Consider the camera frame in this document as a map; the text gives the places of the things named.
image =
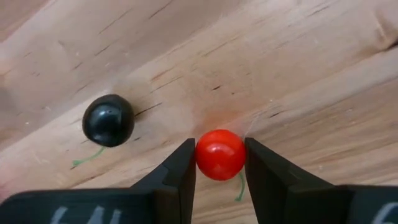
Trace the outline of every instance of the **highlight on red ball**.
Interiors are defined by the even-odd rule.
[[[242,139],[228,130],[217,129],[198,141],[195,157],[199,169],[213,180],[233,178],[243,168],[246,150]]]

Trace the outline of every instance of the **ball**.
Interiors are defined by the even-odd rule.
[[[119,95],[101,96],[87,107],[82,126],[89,140],[115,147],[130,138],[134,129],[134,112],[130,103]]]
[[[228,130],[204,134],[195,148],[199,169],[213,180],[233,178],[243,168],[246,150],[242,139]]]

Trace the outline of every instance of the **wood grain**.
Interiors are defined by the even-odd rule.
[[[47,2],[47,0],[1,0],[0,42],[7,39]]]
[[[252,136],[334,184],[398,185],[393,0],[50,1],[1,44],[0,197],[127,187],[186,138]],[[130,140],[94,154],[81,116],[117,93]],[[194,223],[255,223],[239,180],[197,178]]]

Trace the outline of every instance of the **crack in wood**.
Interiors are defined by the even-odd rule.
[[[29,52],[27,54],[24,55],[24,58],[26,58],[28,55],[30,55],[32,52]]]
[[[155,90],[152,90],[150,93],[153,93],[153,92],[155,92],[155,91],[157,91],[157,90],[159,90],[159,89],[161,89],[161,88],[167,86],[168,84],[171,84],[171,83],[173,83],[173,82],[179,80],[180,78],[182,78],[182,77],[174,78],[173,80],[169,81],[168,83],[165,83],[165,84],[163,84],[163,85],[157,87]]]
[[[269,116],[269,118],[273,118],[273,117],[277,116],[278,114],[280,114],[281,112],[283,112],[283,111],[280,111],[278,113],[274,113],[273,115]]]
[[[145,113],[145,112],[147,112],[147,111],[149,111],[149,110],[151,110],[151,109],[153,109],[153,108],[155,108],[155,107],[157,107],[157,106],[160,106],[160,105],[162,105],[162,104],[163,104],[163,102],[158,103],[158,104],[156,104],[156,105],[154,105],[154,106],[151,106],[150,108],[145,109],[145,110],[143,110],[143,111],[140,111],[140,112],[138,112],[138,113],[135,115],[135,117],[137,117],[137,116],[139,116],[139,115],[141,115],[141,114],[143,114],[143,113]]]
[[[80,62],[78,65],[74,66],[74,68],[73,68],[73,69],[71,69],[71,71],[73,71],[73,70],[77,69],[77,68],[78,68],[78,67],[80,67],[80,65],[82,65],[82,64],[83,64],[83,62]]]
[[[163,72],[160,72],[160,73],[157,74],[154,78],[151,78],[151,81],[153,82],[153,81],[158,80],[162,75],[164,75],[164,74],[166,74],[167,72],[171,71],[173,68],[174,68],[174,66],[171,67],[171,68],[169,68],[169,69],[167,69],[167,70],[164,70]]]
[[[207,57],[207,56],[209,56],[211,53],[213,53],[214,51],[216,51],[216,50],[218,50],[218,49],[224,47],[226,44],[229,44],[230,42],[232,42],[232,41],[234,41],[234,40],[236,40],[236,39],[238,39],[238,38],[239,38],[239,36],[234,37],[234,38],[232,38],[231,40],[227,40],[225,43],[219,45],[218,47],[214,48],[213,50],[208,51],[207,53],[203,54],[202,56]]]
[[[84,88],[86,88],[89,85],[89,83],[87,83],[86,85],[83,85],[82,87],[80,87],[78,90],[76,90],[76,92],[72,95],[75,96],[78,92],[82,91]]]
[[[84,143],[86,143],[88,141],[89,141],[89,139],[86,139],[86,140],[82,141],[80,144],[84,144]]]
[[[319,13],[319,12],[322,12],[323,10],[325,10],[325,9],[327,9],[327,8],[329,8],[329,7],[330,7],[330,6],[324,6],[324,7],[320,8],[320,9],[316,10],[315,12],[309,14],[307,17],[313,16],[313,15]]]
[[[217,86],[217,87],[214,87],[214,88],[212,89],[212,91],[213,91],[213,90],[218,90],[220,87],[221,87],[221,85],[219,85],[219,86]]]
[[[110,47],[112,44],[109,44],[108,46],[104,47],[102,50],[100,50],[99,52],[95,53],[94,56],[98,56],[100,53],[102,53],[104,50],[108,49],[108,47]]]
[[[149,19],[152,19],[154,16],[156,16],[156,14],[160,13],[163,9],[165,9],[167,6],[169,6],[169,4],[172,3],[172,1],[173,1],[173,0],[169,1],[165,6],[161,7],[161,8],[160,8],[159,10],[157,10],[155,13],[153,13],[152,15],[150,15],[150,16],[148,17],[148,20],[149,20]]]
[[[79,122],[79,121],[81,121],[81,118],[78,118],[78,119],[76,119],[76,120],[74,120],[72,123],[70,123],[69,125],[73,125],[73,124],[75,124],[75,123],[77,123],[77,122]]]
[[[8,73],[10,73],[12,71],[12,69],[10,69],[10,70],[8,70],[8,71],[6,71],[5,73],[3,73],[3,74],[0,74],[0,75],[7,75]]]
[[[33,75],[33,76],[35,76],[35,77],[38,77],[38,76],[40,75],[40,72],[32,72],[31,75]]]
[[[124,12],[123,14],[121,14],[117,19],[115,19],[114,21],[112,21],[109,25],[107,25],[104,29],[102,29],[98,35],[102,34],[107,28],[111,27],[111,25],[113,25],[115,22],[117,22],[118,20],[120,20],[121,18],[123,18],[127,13],[131,12],[132,9],[134,7],[131,7],[129,10],[127,10],[126,12]]]

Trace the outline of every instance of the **white thread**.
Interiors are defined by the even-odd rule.
[[[259,119],[260,115],[261,115],[261,113],[259,113],[259,114],[253,119],[253,121],[251,122],[251,124],[250,124],[248,130],[244,133],[243,139],[246,138],[246,136],[249,134],[250,130],[252,130],[254,123]]]
[[[33,154],[33,158],[35,158],[36,162],[39,163],[39,164],[41,164],[42,161],[37,157],[36,152],[35,152],[35,151],[32,151],[32,154]]]

